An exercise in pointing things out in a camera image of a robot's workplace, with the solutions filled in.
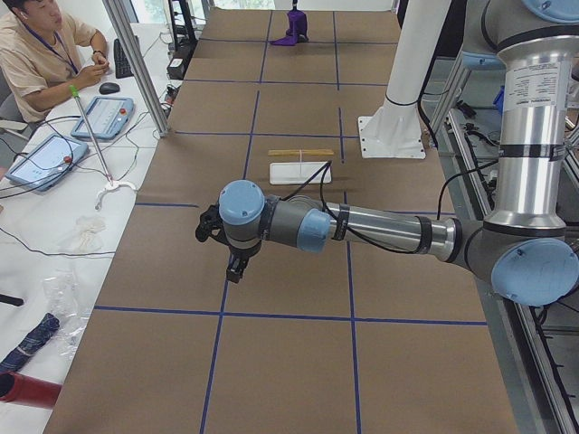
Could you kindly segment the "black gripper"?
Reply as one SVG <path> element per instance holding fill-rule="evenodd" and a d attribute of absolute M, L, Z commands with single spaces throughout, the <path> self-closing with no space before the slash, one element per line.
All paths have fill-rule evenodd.
<path fill-rule="evenodd" d="M 219 205 L 211 204 L 199 216 L 199 223 L 195 229 L 195 237 L 200 242 L 209 238 L 221 244 L 226 243 L 223 220 L 219 214 Z M 226 270 L 226 278 L 232 283 L 239 283 L 249 264 L 249 259 L 242 256 L 232 256 Z"/>

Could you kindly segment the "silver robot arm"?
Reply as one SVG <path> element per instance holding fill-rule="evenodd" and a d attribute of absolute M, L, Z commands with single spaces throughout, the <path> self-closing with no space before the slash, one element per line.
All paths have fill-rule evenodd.
<path fill-rule="evenodd" d="M 232 282 L 264 241 L 310 252 L 331 240 L 363 241 L 459 265 L 521 305 L 552 303 L 578 280 L 578 258 L 555 211 L 577 51 L 575 1 L 468 2 L 464 65 L 506 71 L 495 205 L 480 222 L 409 217 L 301 193 L 281 198 L 238 180 L 201 215 L 195 236 L 229 248 Z"/>

